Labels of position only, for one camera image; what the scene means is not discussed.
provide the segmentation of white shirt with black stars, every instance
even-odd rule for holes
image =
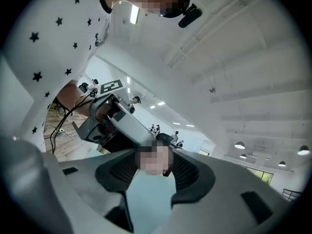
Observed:
[[[27,5],[1,50],[0,134],[45,152],[49,107],[69,81],[79,80],[105,42],[110,13],[104,0],[32,0]]]

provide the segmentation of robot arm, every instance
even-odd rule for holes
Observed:
[[[133,232],[126,191],[138,169],[138,148],[155,141],[172,152],[176,186],[170,218],[155,234],[261,234],[282,216],[286,201],[269,185],[233,163],[170,147],[172,137],[155,137],[129,112],[120,93],[101,94],[100,89],[90,105],[90,117],[79,128],[73,123],[81,139],[118,146],[111,154],[58,163],[55,156],[40,153],[30,143],[0,138],[0,174],[7,193],[42,229],[74,234]],[[108,100],[116,112],[99,122],[96,111]],[[122,137],[128,140],[124,150]]]

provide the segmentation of white panel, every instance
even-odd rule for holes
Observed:
[[[20,136],[21,125],[34,99],[25,90],[0,53],[0,133]]]

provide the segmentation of light fixture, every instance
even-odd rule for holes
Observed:
[[[285,167],[286,166],[286,163],[284,161],[281,161],[278,166],[282,166],[282,167]]]
[[[136,24],[138,18],[139,8],[135,5],[132,5],[131,15],[130,15],[130,23]]]
[[[310,153],[309,148],[306,145],[303,145],[302,147],[300,147],[298,154],[299,155],[307,155]]]
[[[238,149],[245,149],[245,144],[242,141],[239,141],[238,143],[234,145],[234,147]]]

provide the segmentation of black hair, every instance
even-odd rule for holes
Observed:
[[[163,15],[165,18],[176,18],[183,14],[190,5],[190,0],[178,0],[178,2],[172,4],[172,8],[166,9],[166,13]]]
[[[141,99],[139,96],[134,96],[133,99],[137,99],[137,102],[141,104]]]

